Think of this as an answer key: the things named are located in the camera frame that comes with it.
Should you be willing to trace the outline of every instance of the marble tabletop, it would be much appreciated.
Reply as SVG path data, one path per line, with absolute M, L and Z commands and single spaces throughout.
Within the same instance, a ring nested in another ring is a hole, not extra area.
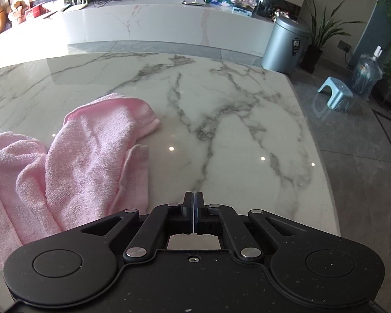
M 214 59 L 95 53 L 0 68 L 0 131 L 48 147 L 64 116 L 108 93 L 141 98 L 161 128 L 149 145 L 150 209 L 202 191 L 240 214 L 264 209 L 339 234 L 319 151 L 289 79 Z

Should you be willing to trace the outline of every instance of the trash can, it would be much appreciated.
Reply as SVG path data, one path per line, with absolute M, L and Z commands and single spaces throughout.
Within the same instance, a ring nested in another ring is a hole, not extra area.
M 307 25 L 280 16 L 269 38 L 262 67 L 290 74 L 307 48 L 310 36 Z

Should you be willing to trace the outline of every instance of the blue stool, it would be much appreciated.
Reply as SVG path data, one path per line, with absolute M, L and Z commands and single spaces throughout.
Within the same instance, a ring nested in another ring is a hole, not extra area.
M 324 84 L 321 85 L 318 92 L 320 93 L 326 86 L 329 86 L 332 89 L 332 96 L 327 102 L 327 106 L 330 109 L 336 110 L 341 103 L 344 103 L 345 110 L 347 110 L 350 101 L 353 99 L 353 93 L 348 86 L 346 86 L 343 81 L 331 76 L 329 76 Z

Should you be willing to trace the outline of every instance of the silver bolt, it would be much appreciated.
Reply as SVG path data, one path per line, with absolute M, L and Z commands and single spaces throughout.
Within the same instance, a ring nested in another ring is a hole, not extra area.
M 241 250 L 241 254 L 243 257 L 252 259 L 252 258 L 260 256 L 261 250 L 255 248 L 255 247 L 247 247 L 247 248 L 243 248 Z
M 132 247 L 126 251 L 126 254 L 129 257 L 143 257 L 146 255 L 146 249 L 142 247 Z

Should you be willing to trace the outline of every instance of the red box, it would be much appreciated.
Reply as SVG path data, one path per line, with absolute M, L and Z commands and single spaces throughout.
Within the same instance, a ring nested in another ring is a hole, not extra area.
M 38 17 L 38 16 L 40 16 L 40 14 L 41 14 L 41 5 L 40 4 L 25 11 L 26 20 Z

